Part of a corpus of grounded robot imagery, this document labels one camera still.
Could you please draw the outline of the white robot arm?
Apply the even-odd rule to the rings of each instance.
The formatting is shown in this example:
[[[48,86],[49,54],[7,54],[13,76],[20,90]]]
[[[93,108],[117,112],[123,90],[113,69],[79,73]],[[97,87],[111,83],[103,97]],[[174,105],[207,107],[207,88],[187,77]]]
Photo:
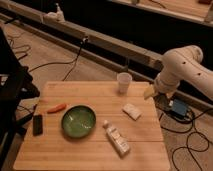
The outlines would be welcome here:
[[[144,98],[155,97],[160,93],[171,94],[184,80],[213,101],[213,71],[200,64],[202,49],[196,45],[168,50],[163,54],[163,69],[154,83],[144,91]]]

